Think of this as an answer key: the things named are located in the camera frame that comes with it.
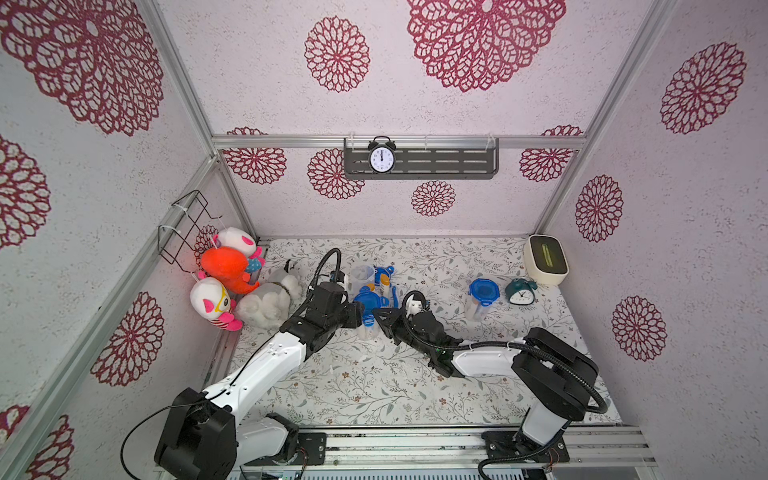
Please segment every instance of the alarm clock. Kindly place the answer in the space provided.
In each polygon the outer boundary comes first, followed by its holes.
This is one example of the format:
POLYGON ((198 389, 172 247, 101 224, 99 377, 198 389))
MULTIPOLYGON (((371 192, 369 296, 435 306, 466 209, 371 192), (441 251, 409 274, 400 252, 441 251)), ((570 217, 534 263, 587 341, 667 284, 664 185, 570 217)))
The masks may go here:
POLYGON ((395 167, 395 142, 385 135, 379 135, 368 143, 368 163, 374 173, 388 174, 395 167), (380 144, 376 138, 386 138, 385 144, 380 144))
POLYGON ((536 301, 536 295, 534 295, 533 291, 537 288, 538 285, 533 280, 516 278, 507 285, 504 293, 509 303, 513 305, 531 305, 536 301))

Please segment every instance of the floral tablecloth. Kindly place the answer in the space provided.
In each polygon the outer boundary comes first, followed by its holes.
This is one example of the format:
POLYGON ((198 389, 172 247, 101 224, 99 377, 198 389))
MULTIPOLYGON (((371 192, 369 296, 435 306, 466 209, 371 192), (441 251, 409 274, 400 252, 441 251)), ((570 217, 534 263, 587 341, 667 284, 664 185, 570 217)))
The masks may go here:
MULTIPOLYGON (((342 270, 347 272, 356 260, 393 265, 392 282, 400 295, 421 290, 449 335, 514 339, 541 326, 586 352, 557 287, 540 286, 533 305, 499 300, 481 323, 465 319, 465 296, 475 278, 490 278, 503 290, 510 279, 525 275, 524 242, 524 238, 274 240, 266 252, 262 278, 292 260, 291 272, 306 289, 323 255, 338 247, 342 270)), ((274 333, 246 325, 230 371, 274 333)), ((610 408, 604 415, 588 413, 584 422, 620 422, 599 378, 596 387, 610 408)), ((427 366, 421 353, 405 344, 395 346, 383 334, 362 341, 354 330, 342 330, 297 372, 278 382, 250 416, 276 412, 300 425, 516 424, 534 401, 516 376, 443 378, 427 366)))

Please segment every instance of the orange stuffed toy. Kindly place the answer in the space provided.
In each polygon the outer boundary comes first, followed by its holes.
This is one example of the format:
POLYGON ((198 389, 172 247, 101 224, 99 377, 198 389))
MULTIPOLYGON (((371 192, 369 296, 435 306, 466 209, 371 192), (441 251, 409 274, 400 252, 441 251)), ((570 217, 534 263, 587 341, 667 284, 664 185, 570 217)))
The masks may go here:
POLYGON ((200 258, 200 266, 216 280, 219 280, 227 290, 233 293, 251 293, 259 286, 249 285, 250 274, 245 273, 248 259, 234 248, 210 248, 200 258))

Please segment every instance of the plush cat toy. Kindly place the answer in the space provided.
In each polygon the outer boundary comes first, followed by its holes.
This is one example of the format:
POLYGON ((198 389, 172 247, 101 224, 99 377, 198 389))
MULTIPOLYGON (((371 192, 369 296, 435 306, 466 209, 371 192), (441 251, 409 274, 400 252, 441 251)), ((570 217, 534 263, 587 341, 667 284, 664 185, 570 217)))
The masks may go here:
POLYGON ((214 243, 217 247, 234 248, 245 255, 248 259, 248 267, 245 269, 247 273, 253 273, 264 265, 261 247, 257 247, 253 237, 239 228, 225 228, 214 235, 214 243))
POLYGON ((286 262, 282 270, 273 272, 266 282, 237 303, 235 315, 249 325, 276 329, 288 320, 291 300, 297 301, 300 295, 299 280, 288 273, 286 262))
POLYGON ((190 291, 192 307, 211 325, 234 332, 243 328, 243 322, 231 313, 235 301, 230 299, 227 289, 219 280, 208 277, 199 280, 190 291))

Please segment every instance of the pink plush toy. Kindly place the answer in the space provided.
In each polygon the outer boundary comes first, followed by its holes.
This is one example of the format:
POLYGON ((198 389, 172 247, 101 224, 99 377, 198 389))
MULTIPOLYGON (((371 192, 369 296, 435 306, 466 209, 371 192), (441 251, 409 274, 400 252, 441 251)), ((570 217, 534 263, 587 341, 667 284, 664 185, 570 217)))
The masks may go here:
POLYGON ((213 277, 198 280, 190 292, 190 301, 195 311, 212 325, 232 332, 243 328, 243 322, 231 313, 235 310, 235 301, 219 280, 213 277))

